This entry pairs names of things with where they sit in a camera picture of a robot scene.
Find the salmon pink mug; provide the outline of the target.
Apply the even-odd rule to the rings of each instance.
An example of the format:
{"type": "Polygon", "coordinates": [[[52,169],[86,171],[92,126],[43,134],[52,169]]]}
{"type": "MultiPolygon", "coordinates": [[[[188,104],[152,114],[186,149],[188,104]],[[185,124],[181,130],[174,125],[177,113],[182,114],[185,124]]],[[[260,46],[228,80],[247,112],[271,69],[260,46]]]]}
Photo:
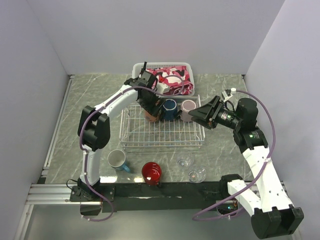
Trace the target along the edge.
{"type": "Polygon", "coordinates": [[[159,120],[158,116],[153,116],[151,115],[149,112],[145,111],[144,112],[144,118],[148,121],[148,122],[157,122],[159,120]]]}

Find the mauve purple mug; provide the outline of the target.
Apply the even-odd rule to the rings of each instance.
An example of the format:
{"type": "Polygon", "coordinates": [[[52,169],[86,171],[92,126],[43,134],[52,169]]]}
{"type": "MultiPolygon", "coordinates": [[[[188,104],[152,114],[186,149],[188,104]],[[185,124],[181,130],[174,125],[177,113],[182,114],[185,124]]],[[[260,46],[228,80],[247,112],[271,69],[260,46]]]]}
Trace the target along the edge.
{"type": "Polygon", "coordinates": [[[184,122],[190,122],[192,116],[189,115],[189,111],[192,111],[197,108],[196,103],[193,100],[184,100],[180,105],[179,118],[184,122]]]}

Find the dark blue mug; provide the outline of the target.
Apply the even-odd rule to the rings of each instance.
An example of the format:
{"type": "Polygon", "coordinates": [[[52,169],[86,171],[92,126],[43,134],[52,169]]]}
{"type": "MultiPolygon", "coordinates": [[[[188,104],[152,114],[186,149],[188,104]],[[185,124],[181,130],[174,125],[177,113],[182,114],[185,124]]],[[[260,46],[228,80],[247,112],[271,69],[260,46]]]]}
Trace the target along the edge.
{"type": "Polygon", "coordinates": [[[165,121],[173,121],[178,113],[178,105],[174,99],[166,99],[163,104],[163,119],[165,121]]]}

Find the light blue mug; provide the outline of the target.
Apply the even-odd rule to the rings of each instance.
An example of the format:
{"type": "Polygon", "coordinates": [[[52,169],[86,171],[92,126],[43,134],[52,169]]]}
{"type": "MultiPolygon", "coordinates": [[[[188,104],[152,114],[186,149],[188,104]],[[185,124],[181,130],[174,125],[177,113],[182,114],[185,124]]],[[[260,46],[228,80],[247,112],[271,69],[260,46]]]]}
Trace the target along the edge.
{"type": "Polygon", "coordinates": [[[126,164],[126,154],[120,149],[111,151],[107,156],[108,164],[116,171],[125,171],[130,173],[131,170],[126,164]]]}

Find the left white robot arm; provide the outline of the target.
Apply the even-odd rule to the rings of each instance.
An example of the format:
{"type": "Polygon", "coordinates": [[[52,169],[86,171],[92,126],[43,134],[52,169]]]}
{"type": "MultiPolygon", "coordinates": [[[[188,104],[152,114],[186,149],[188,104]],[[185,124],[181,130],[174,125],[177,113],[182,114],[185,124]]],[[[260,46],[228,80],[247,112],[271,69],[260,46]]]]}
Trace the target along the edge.
{"type": "Polygon", "coordinates": [[[111,138],[111,121],[128,105],[137,102],[149,115],[158,118],[165,100],[155,88],[158,79],[144,71],[124,82],[121,88],[95,107],[83,108],[78,126],[79,146],[83,151],[82,170],[77,185],[88,201],[100,195],[100,159],[111,138]]]}

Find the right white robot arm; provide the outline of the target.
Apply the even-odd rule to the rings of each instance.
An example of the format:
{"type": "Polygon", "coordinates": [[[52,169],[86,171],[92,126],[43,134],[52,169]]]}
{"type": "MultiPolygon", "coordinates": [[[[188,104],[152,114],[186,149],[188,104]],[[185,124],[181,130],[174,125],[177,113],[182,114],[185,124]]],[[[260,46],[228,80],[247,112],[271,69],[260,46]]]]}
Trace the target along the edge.
{"type": "Polygon", "coordinates": [[[233,139],[254,177],[249,184],[238,174],[228,174],[219,181],[222,200],[201,210],[200,216],[227,201],[236,200],[250,215],[255,235],[260,239],[292,235],[304,219],[303,210],[295,207],[287,195],[273,165],[271,155],[275,146],[269,145],[257,125],[257,105],[262,102],[252,96],[241,98],[235,110],[229,110],[219,96],[205,105],[189,111],[191,119],[207,129],[217,125],[233,131],[233,139]]]}

